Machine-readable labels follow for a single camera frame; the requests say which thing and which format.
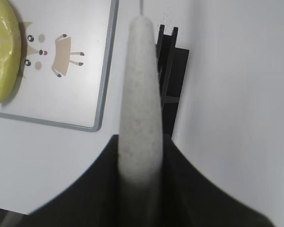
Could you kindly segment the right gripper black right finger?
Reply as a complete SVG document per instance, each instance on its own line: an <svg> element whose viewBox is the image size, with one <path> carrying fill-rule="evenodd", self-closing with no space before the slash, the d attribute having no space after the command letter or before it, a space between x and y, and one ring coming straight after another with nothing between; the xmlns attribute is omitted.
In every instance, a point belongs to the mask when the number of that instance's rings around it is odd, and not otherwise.
<svg viewBox="0 0 284 227"><path fill-rule="evenodd" d="M163 137L163 227L272 227L263 214L237 201L203 176L167 134Z"/></svg>

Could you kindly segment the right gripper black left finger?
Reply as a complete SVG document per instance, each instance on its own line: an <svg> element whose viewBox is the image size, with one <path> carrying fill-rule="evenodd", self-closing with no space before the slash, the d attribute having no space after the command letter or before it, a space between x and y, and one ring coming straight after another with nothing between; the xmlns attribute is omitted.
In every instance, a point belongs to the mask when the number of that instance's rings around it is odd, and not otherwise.
<svg viewBox="0 0 284 227"><path fill-rule="evenodd" d="M19 227L117 227L118 135L113 135L94 163L65 191L25 216Z"/></svg>

